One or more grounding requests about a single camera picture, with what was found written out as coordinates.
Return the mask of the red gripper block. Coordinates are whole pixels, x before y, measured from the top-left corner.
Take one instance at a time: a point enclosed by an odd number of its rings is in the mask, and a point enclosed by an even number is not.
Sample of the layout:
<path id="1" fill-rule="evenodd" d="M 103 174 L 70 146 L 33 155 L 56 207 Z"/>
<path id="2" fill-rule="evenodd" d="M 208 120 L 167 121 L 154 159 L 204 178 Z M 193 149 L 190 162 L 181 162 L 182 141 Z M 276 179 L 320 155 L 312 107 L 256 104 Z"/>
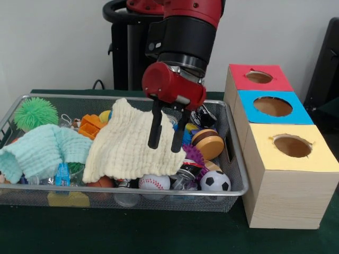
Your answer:
<path id="1" fill-rule="evenodd" d="M 147 97 L 157 98 L 153 102 L 153 121 L 148 140 L 148 146 L 152 149 L 158 148 L 162 131 L 162 102 L 170 105 L 179 103 L 187 109 L 182 112 L 171 146 L 172 152 L 180 152 L 185 127 L 191 115 L 190 111 L 194 111 L 203 104 L 206 98 L 206 88 L 184 78 L 180 73 L 171 70 L 167 64 L 156 62 L 145 70 L 142 77 L 142 89 Z"/>

